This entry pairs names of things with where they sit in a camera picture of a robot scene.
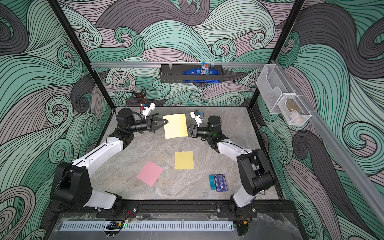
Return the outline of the light yellow square paper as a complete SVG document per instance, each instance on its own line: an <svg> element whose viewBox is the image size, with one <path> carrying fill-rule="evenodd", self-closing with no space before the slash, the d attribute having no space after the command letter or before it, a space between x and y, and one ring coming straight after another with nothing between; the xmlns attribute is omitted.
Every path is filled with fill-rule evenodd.
<svg viewBox="0 0 384 240"><path fill-rule="evenodd" d="M166 139L188 136L185 114L167 115L163 116L163 119L168 120L168 123L164 125Z"/></svg>

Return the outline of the black vertical frame post left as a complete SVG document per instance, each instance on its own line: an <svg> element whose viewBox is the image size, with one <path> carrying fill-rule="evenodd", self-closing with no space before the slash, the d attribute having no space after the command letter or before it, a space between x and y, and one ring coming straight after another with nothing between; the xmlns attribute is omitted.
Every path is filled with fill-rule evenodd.
<svg viewBox="0 0 384 240"><path fill-rule="evenodd" d="M56 15L57 19L59 20L60 24L62 25L63 29L65 30L66 34L68 35L70 41L75 47L75 50L79 54L82 62L85 64L91 78L95 82L96 86L100 90L102 96L106 100L107 104L109 105L110 109L114 111L116 109L115 104L113 103L110 95L108 94L99 74L93 70L91 67L91 61L86 54L84 48L82 47L74 29L72 28L70 22L68 21L67 17L65 16L64 11L62 10L60 4L58 1L55 0L48 0L48 3L50 7L52 8L54 14Z"/></svg>

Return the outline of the black wall shelf basket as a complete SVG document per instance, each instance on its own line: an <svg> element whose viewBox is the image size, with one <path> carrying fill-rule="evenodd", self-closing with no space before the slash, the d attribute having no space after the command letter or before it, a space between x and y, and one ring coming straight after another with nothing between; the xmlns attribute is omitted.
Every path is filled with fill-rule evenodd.
<svg viewBox="0 0 384 240"><path fill-rule="evenodd" d="M221 72L220 75L184 75L185 71L200 67L201 65L173 65L172 67L161 65L160 80L162 83L196 83L194 80L219 80L218 83L223 81L224 69L222 65L211 65L211 69Z"/></svg>

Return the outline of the aluminium rail wall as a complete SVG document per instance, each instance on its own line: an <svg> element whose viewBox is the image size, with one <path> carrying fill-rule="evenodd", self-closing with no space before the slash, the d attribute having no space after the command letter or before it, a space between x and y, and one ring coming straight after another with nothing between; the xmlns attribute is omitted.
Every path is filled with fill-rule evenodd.
<svg viewBox="0 0 384 240"><path fill-rule="evenodd" d="M200 62L91 62L92 68L160 68L161 65L200 65ZM223 68L239 68L239 69L257 69L263 68L267 63L236 63L236 62L217 62L210 63L213 65L222 65Z"/></svg>
<svg viewBox="0 0 384 240"><path fill-rule="evenodd" d="M345 170L350 180L359 190L367 204L370 206L381 224L384 223L384 197L374 186L369 177L364 173L360 166L355 162L349 151L343 146L337 136L332 132L330 127L321 118L319 113L309 103L308 98L302 91L292 82L282 65L272 60L272 64L277 65L278 70L283 76L284 82L287 83L291 93L298 98L298 104L304 108L306 113L311 115L310 122L316 129L322 140L325 142L330 153L338 160L338 164Z"/></svg>

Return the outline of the dark blue card deck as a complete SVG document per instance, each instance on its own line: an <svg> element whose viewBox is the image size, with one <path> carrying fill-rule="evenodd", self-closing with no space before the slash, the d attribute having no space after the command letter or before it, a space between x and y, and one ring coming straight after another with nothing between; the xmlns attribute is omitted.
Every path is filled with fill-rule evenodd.
<svg viewBox="0 0 384 240"><path fill-rule="evenodd" d="M227 192L228 186L226 183L226 178L224 174L214 175L216 191L217 192Z"/></svg>

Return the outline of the aluminium rail back wall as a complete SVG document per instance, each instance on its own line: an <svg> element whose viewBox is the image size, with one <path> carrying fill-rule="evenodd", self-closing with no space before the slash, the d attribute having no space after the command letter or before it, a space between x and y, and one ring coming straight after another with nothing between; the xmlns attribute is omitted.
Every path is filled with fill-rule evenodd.
<svg viewBox="0 0 384 240"><path fill-rule="evenodd" d="M91 62L92 68L160 68L161 65L200 65L200 62ZM239 69L257 69L263 68L267 63L236 63L236 62L217 62L210 63L213 65L222 65L223 68L239 68Z"/></svg>

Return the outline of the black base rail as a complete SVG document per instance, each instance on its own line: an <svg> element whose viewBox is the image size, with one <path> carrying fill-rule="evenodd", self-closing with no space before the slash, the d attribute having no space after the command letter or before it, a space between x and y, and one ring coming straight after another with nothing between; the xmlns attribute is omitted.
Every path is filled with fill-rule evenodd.
<svg viewBox="0 0 384 240"><path fill-rule="evenodd" d="M136 218L151 214L206 214L227 219L251 219L258 213L292 213L297 208L292 201L254 200L237 207L233 200L120 200L111 209L98 208L99 215L118 217L124 212Z"/></svg>

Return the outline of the black vertical frame post right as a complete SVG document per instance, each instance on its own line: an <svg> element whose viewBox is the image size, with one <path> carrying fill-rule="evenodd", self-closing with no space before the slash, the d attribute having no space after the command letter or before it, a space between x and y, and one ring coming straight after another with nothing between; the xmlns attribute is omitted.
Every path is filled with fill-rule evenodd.
<svg viewBox="0 0 384 240"><path fill-rule="evenodd" d="M292 31L294 23L305 5L305 1L262 1L275 23L275 31L279 32L278 37L274 37L268 49L271 55L268 61L263 64L271 64L278 60L282 52L286 49L285 43Z"/></svg>

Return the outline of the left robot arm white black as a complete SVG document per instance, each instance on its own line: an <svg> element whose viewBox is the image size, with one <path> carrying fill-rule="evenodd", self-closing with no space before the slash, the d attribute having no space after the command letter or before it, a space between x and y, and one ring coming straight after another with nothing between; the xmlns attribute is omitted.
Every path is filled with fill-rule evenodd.
<svg viewBox="0 0 384 240"><path fill-rule="evenodd" d="M127 148L133 141L135 133L145 131L154 133L169 122L158 115L141 116L136 120L136 115L137 113L130 108L121 109L116 115L117 127L105 142L71 163L64 162L56 167L50 194L51 201L74 209L115 208L119 201L118 195L94 190L91 175L111 157Z"/></svg>

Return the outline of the teal small card box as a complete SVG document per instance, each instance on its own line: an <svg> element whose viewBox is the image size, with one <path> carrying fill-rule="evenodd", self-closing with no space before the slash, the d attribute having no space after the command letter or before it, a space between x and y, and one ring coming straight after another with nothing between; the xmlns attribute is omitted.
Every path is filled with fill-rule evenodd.
<svg viewBox="0 0 384 240"><path fill-rule="evenodd" d="M210 188L211 190L216 190L216 183L214 175L209 175Z"/></svg>

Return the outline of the aluminium rail right wall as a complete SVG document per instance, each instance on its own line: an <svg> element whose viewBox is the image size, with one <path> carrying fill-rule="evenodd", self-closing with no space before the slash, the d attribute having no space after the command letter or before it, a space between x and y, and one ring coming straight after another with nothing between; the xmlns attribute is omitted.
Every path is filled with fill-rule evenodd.
<svg viewBox="0 0 384 240"><path fill-rule="evenodd" d="M384 223L384 197L374 186L369 177L364 173L360 166L355 162L349 151L343 146L337 136L332 132L330 127L321 118L319 113L309 103L308 98L302 91L292 82L282 65L272 60L272 64L277 65L278 70L283 76L284 82L287 83L291 93L298 98L298 104L304 108L306 113L311 115L310 122L316 129L322 140L325 142L330 153L338 160L338 164L345 170L350 180L359 190L367 204L370 206L381 224Z"/></svg>

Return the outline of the blue snack package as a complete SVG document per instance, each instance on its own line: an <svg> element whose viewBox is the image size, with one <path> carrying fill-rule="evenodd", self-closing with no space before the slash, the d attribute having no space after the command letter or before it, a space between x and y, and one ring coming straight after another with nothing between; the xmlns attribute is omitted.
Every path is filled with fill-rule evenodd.
<svg viewBox="0 0 384 240"><path fill-rule="evenodd" d="M221 72L215 69L211 69L211 65L207 63L201 63L201 67L184 72L184 75L220 75ZM219 80L194 80L196 83L218 83Z"/></svg>

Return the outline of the black vertical frame post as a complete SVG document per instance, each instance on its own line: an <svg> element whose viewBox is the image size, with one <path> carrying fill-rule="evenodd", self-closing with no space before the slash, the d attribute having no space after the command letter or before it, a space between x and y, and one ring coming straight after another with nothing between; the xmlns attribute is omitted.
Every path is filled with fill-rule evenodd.
<svg viewBox="0 0 384 240"><path fill-rule="evenodd" d="M274 37L268 49L271 55L268 61L263 64L271 64L278 60L282 52L286 49L285 43L292 31L294 23L305 5L305 1L262 1L275 23L275 31L279 32L278 37Z"/></svg>
<svg viewBox="0 0 384 240"><path fill-rule="evenodd" d="M85 64L91 78L95 82L96 86L100 90L102 96L106 100L107 104L109 105L110 109L114 111L116 109L115 104L113 103L110 95L108 94L99 74L93 70L91 67L91 61L86 54L84 48L82 47L74 29L72 28L70 22L68 21L67 17L65 16L64 11L62 10L60 4L58 1L55 0L48 0L48 3L50 7L52 8L54 14L56 15L57 19L59 20L60 24L62 25L63 29L65 30L66 34L68 35L70 41L75 47L75 50L79 54L82 62Z"/></svg>

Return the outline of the pink square paper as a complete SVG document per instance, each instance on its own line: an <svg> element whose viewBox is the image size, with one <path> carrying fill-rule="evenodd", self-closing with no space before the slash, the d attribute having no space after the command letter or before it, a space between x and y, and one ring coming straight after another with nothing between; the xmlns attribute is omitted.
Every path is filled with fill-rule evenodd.
<svg viewBox="0 0 384 240"><path fill-rule="evenodd" d="M147 161L145 166L136 175L136 178L152 187L163 172L163 168L153 162Z"/></svg>

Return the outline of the clear plastic wall bin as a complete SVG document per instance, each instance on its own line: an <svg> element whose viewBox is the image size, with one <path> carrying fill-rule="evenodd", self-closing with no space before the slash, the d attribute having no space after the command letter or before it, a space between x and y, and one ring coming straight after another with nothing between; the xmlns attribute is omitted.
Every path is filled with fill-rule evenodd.
<svg viewBox="0 0 384 240"><path fill-rule="evenodd" d="M277 65L264 65L257 80L257 87L269 113L280 114L278 103L283 95L290 93L290 87Z"/></svg>

